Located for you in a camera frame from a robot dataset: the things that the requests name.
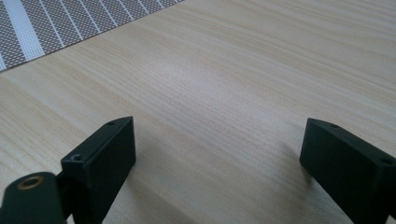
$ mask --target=black object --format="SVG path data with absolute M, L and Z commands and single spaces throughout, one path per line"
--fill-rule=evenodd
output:
M 10 184 L 0 223 L 101 223 L 136 161 L 134 120 L 115 119 L 62 160 L 63 170 L 35 173 Z
M 300 162 L 354 223 L 396 217 L 396 159 L 356 135 L 308 119 Z

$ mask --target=gray mat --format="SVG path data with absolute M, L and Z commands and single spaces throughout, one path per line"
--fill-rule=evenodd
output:
M 183 0 L 0 0 L 0 71 Z

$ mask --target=white stripe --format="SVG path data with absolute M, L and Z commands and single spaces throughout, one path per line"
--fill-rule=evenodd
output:
M 142 2 L 140 2 L 140 0 L 137 0 L 140 3 L 140 6 L 142 6 L 143 9 L 145 9 L 146 13 L 149 14 L 148 10 L 146 9 L 145 5 L 143 5 Z
M 163 4 L 160 2 L 160 0 L 157 0 L 157 3 L 160 4 L 161 8 L 163 8 Z
M 122 7 L 124 8 L 124 10 L 126 11 L 126 13 L 128 13 L 128 16 L 131 18 L 131 20 L 134 20 L 134 17 L 132 17 L 131 13 L 129 13 L 128 9 L 126 9 L 125 5 L 122 3 L 121 0 L 119 0 L 120 4 L 122 5 Z
M 1 56 L 1 53 L 0 53 L 0 71 L 5 70 L 5 69 L 6 69 L 6 64 L 4 63 L 3 57 Z
M 60 37 L 59 34 L 58 34 L 58 31 L 56 30 L 55 25 L 54 25 L 53 22 L 52 22 L 52 19 L 50 18 L 50 14 L 48 13 L 46 7 L 44 6 L 44 3 L 43 3 L 41 0 L 39 0 L 39 1 L 40 1 L 41 6 L 42 6 L 43 9 L 44 9 L 44 12 L 45 12 L 46 15 L 47 15 L 47 18 L 49 19 L 49 23 L 50 23 L 50 25 L 52 26 L 53 31 L 55 31 L 56 36 L 58 36 L 59 43 L 61 43 L 62 48 L 64 48 L 64 42 L 62 41 L 61 37 Z
M 27 16 L 21 0 L 3 0 L 3 3 L 26 60 L 30 61 L 43 56 L 45 54 L 44 50 L 41 48 L 35 29 Z
M 79 1 L 79 2 L 82 4 L 82 6 L 84 7 L 84 9 L 85 9 L 85 11 L 87 12 L 88 16 L 90 17 L 90 19 L 91 19 L 93 25 L 95 26 L 96 30 L 98 31 L 98 34 L 100 34 L 101 31 L 100 31 L 98 25 L 96 24 L 96 22 L 93 20 L 93 17 L 91 16 L 90 12 L 89 12 L 88 9 L 85 7 L 85 5 L 81 2 L 81 0 L 78 0 L 78 1 Z
M 105 4 L 103 4 L 102 0 L 99 0 L 100 4 L 102 4 L 102 7 L 105 9 L 105 12 L 107 13 L 108 17 L 110 17 L 110 19 L 113 21 L 113 23 L 117 25 L 117 23 L 114 21 L 113 17 L 110 15 L 110 13 L 107 11 L 107 8 L 105 7 Z
M 64 6 L 64 1 L 60 0 L 60 2 L 61 2 L 62 7 L 64 8 L 64 11 L 65 11 L 66 14 L 67 14 L 67 17 L 69 18 L 69 20 L 72 22 L 73 26 L 75 27 L 75 30 L 77 31 L 77 34 L 78 34 L 78 36 L 79 36 L 79 39 L 82 40 L 82 35 L 81 35 L 81 33 L 79 32 L 79 29 L 77 28 L 76 24 L 74 23 L 72 17 L 70 16 L 69 11 L 68 11 L 67 8 Z

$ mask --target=wooden table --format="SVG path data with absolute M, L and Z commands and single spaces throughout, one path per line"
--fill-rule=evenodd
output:
M 132 115 L 137 163 L 106 223 L 350 223 L 299 163 L 304 127 L 324 119 L 396 156 L 395 11 L 186 0 L 7 70 L 0 191 L 59 173 L 102 124 Z

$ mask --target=light wood grain surface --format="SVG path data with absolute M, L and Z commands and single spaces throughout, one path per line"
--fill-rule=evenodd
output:
M 105 223 L 351 223 L 298 161 L 304 127 L 396 156 L 395 12 L 186 0 L 3 72 L 0 191 L 132 115 L 137 163 Z

